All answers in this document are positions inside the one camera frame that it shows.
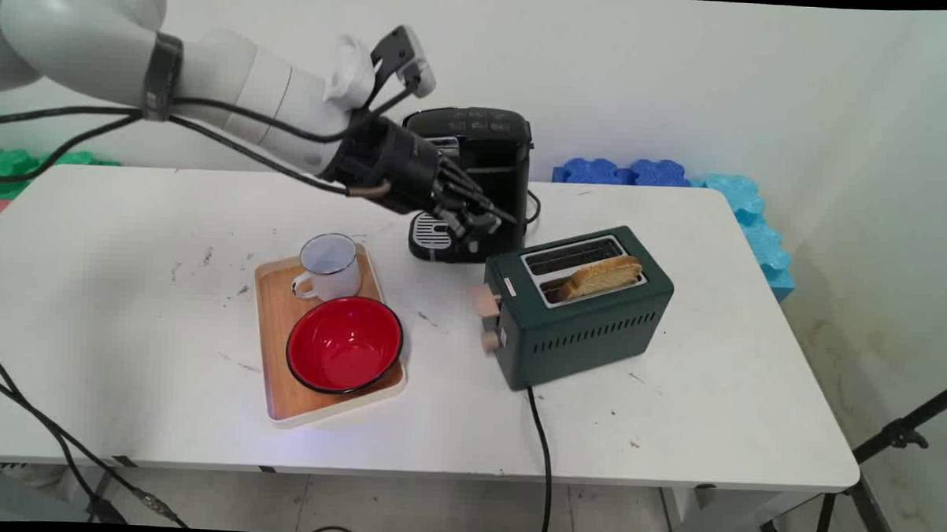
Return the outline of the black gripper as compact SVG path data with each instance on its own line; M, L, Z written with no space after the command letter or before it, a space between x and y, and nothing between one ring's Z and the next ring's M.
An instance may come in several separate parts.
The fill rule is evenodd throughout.
M451 159L442 161L437 147L384 116L350 129L320 178L350 188L382 188L385 194L367 199L400 216L431 213L446 222L453 239L482 240L502 220L518 222Z

